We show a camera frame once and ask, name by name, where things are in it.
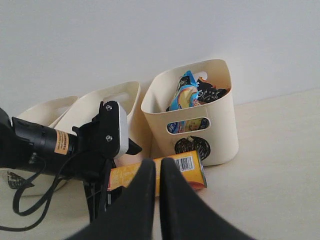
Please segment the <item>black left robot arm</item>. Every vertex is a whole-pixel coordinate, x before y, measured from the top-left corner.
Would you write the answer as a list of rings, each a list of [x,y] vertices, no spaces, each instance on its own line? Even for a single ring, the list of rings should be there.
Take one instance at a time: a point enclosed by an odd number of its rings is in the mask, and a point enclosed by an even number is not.
[[[111,111],[98,113],[73,134],[10,118],[0,111],[0,166],[84,181],[102,178],[105,164],[120,152],[119,121]]]

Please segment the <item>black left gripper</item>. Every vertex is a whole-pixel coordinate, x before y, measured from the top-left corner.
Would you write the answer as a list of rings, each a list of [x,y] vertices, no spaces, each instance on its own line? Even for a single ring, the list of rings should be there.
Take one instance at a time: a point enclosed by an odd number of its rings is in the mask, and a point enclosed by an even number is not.
[[[71,170],[74,178],[83,181],[95,181],[102,177],[106,164],[115,168],[115,159],[107,159],[101,151],[99,141],[99,120],[92,121],[81,127],[72,127],[76,133],[77,144],[75,155],[71,159]],[[128,139],[127,155],[137,155],[143,149],[130,138]]]

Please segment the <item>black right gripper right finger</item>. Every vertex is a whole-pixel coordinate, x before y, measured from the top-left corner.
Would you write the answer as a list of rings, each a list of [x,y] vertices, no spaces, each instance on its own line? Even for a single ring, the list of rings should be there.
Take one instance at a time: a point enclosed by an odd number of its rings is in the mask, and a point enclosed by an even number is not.
[[[254,239],[213,211],[168,157],[160,167],[160,225],[163,240]]]

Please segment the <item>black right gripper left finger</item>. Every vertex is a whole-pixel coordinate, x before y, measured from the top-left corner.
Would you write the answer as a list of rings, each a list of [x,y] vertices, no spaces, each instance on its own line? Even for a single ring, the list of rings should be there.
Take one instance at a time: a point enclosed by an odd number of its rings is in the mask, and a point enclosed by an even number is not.
[[[156,165],[144,159],[123,194],[69,240],[150,240],[155,209]]]

